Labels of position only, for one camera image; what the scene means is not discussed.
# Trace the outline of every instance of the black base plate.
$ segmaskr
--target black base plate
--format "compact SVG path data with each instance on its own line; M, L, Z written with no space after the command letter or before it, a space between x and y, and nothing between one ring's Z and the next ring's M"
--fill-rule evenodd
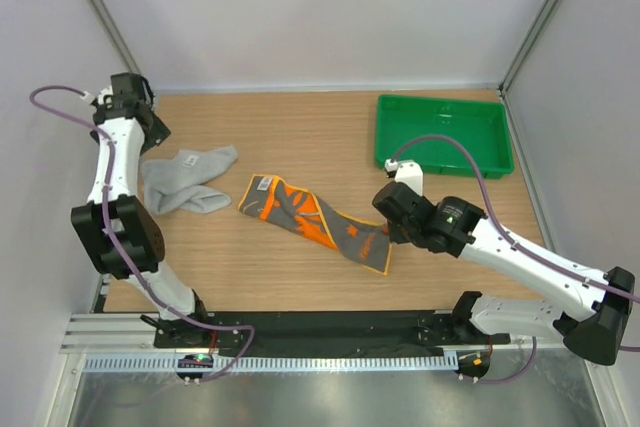
M463 342L454 332L451 314L436 311L366 312L218 312L212 325L255 327L248 357L353 358L421 357L441 355L440 346L486 345L478 334ZM219 332L216 346L222 355L238 353L247 331ZM492 343L508 344L509 335L492 336ZM161 349L209 347L210 336L194 344L156 333Z

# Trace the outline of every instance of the green tray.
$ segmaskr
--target green tray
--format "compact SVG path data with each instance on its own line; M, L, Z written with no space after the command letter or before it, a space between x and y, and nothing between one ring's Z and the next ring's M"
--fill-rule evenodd
M464 145L487 179L513 172L513 152L504 106L498 102L384 94L378 99L375 158L379 167L405 142L419 135L444 134ZM433 174L474 175L453 145L429 140L403 155Z

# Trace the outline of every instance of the orange pattern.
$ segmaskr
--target orange pattern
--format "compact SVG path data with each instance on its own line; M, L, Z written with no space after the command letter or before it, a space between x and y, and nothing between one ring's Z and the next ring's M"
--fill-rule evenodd
M275 194L276 186L279 182L283 183L285 194L287 198L292 199L290 203L294 206L298 214L294 217L298 224L298 232L300 232L302 236L314 240L330 249L340 250L328 234L328 227L322 217L320 205L316 201L315 196L311 192L304 192L290 187L286 182L282 181L282 179L274 178L274 181L269 186L269 197L265 203L264 210L260 214L260 219L267 220L273 207L281 206L281 202L276 198ZM307 194L306 199L302 202L305 194Z
M373 243L373 238L375 234L369 234L367 236L367 240L364 241L362 249L360 249L360 258L362 260L367 260L369 257L369 252L371 251L371 244Z

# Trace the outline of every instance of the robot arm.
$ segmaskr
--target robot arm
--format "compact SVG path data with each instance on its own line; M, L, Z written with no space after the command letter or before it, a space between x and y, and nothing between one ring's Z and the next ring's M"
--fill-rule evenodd
M143 77L118 74L111 77L111 84L93 102L96 107L93 121L115 144L108 199L112 227L156 295L179 312L206 321L202 302L164 260L162 233L136 197L140 156L162 143L170 131L153 112L153 93ZM100 146L95 181L87 204L72 210L71 222L98 272L126 280L149 298L104 231L101 204L110 152L107 139L97 136L94 139ZM170 327L167 322L182 322L166 309L156 307L165 327Z
M462 331L562 339L569 350L587 360L603 365L615 362L631 310L629 300L524 255L502 238L482 209L462 199L446 197L432 204L422 196L422 170L416 162L388 162L385 168L395 180L376 195L373 205L387 219L393 242L411 242L433 253L484 264L546 299L504 300L465 292L454 309L465 318L459 327ZM507 232L520 245L582 277L633 291L634 276L624 269L603 272L586 267Z

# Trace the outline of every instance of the wooden surface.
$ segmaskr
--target wooden surface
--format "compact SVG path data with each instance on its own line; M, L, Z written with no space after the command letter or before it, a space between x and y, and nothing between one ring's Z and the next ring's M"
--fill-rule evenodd
M487 267L434 255L411 245L393 247L388 276L339 253L236 210L251 174L273 173L306 187L334 208L380 220L371 206L386 184L374 166L377 98L381 92L317 92L164 96L158 113L173 134L145 158L170 158L178 149L234 144L238 161L209 185L233 198L202 215L179 210L157 217L167 260L211 310L391 310L451 308L464 290L511 298L534 292ZM489 90L420 95L497 101ZM489 180L503 224L541 243L519 167ZM447 195L483 206L475 179L425 176L425 195ZM148 311L151 304L126 282L112 282L106 311Z

